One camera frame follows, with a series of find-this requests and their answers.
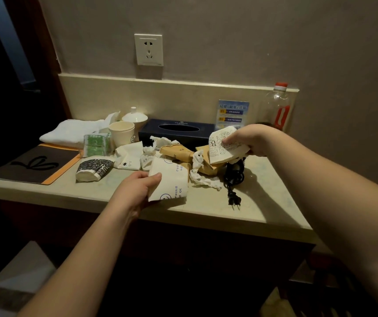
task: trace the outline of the dark blue tissue box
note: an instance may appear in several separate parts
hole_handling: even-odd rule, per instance
[[[208,144],[210,134],[214,132],[214,124],[151,119],[139,130],[139,140],[144,147],[152,146],[154,137],[166,137],[177,140],[186,148],[196,151],[196,147]]]

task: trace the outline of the paper cup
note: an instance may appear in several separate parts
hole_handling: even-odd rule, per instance
[[[133,122],[118,121],[109,125],[108,128],[117,148],[124,144],[134,143],[135,125]]]

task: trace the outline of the transparent plastic bottle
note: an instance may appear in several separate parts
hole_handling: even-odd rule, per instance
[[[274,90],[266,94],[266,104],[260,111],[257,123],[283,130],[291,108],[288,104],[286,89],[287,83],[277,82]]]

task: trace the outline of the person's left hand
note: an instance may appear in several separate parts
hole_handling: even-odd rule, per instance
[[[161,173],[149,177],[145,171],[136,171],[128,176],[117,187],[110,198],[107,208],[112,211],[122,211],[131,220],[139,216],[147,204],[148,189],[158,185]]]

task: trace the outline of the electrical socket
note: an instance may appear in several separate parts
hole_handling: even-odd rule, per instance
[[[138,65],[164,66],[162,35],[135,34],[135,48]]]

